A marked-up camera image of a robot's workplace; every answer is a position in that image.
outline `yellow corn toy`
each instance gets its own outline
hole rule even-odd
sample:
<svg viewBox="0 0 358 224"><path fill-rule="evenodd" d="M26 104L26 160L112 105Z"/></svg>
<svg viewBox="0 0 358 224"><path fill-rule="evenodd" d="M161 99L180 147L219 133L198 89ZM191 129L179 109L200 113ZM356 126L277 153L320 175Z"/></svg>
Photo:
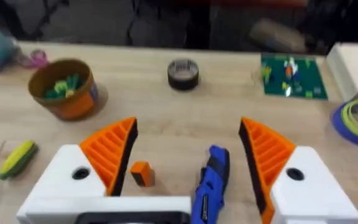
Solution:
<svg viewBox="0 0 358 224"><path fill-rule="evenodd" d="M7 157L0 170L0 179L15 177L20 174L34 157L38 147L33 141L25 141Z"/></svg>

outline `roll of tape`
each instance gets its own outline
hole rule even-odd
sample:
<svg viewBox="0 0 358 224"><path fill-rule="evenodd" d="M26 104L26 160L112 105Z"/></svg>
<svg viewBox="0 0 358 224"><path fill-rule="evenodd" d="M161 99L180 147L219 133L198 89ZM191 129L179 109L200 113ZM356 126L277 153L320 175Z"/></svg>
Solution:
<svg viewBox="0 0 358 224"><path fill-rule="evenodd" d="M168 83L176 90L192 90L198 85L198 66L189 59L174 60L168 66Z"/></svg>
<svg viewBox="0 0 358 224"><path fill-rule="evenodd" d="M358 100L341 105L334 112L332 122L342 137L358 145L358 120L353 116L354 113L358 113Z"/></svg>

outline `orange fin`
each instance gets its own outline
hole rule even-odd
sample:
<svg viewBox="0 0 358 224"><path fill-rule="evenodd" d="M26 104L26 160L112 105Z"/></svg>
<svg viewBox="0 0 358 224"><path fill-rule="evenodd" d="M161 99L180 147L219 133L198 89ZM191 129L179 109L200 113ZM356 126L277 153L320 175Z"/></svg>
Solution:
<svg viewBox="0 0 358 224"><path fill-rule="evenodd" d="M274 214L270 189L296 146L272 129L244 117L239 135L246 151L262 223L269 224Z"/></svg>
<svg viewBox="0 0 358 224"><path fill-rule="evenodd" d="M136 137L133 117L110 124L81 142L80 148L106 186L106 195L120 196Z"/></svg>

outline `pink object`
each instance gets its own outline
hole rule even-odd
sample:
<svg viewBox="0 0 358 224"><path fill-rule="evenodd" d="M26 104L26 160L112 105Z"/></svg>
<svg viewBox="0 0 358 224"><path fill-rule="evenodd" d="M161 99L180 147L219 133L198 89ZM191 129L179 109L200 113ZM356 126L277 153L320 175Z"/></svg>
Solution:
<svg viewBox="0 0 358 224"><path fill-rule="evenodd" d="M16 61L25 68L42 68L48 64L47 54L40 49L33 50L30 56L19 52Z"/></svg>

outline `black tape roll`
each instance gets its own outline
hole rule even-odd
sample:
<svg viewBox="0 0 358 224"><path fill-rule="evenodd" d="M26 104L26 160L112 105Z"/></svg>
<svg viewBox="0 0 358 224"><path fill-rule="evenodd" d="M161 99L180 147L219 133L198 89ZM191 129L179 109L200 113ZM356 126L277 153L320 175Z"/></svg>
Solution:
<svg viewBox="0 0 358 224"><path fill-rule="evenodd" d="M198 66L189 59L174 60L168 66L168 83L176 90L192 90L198 85Z"/></svg>

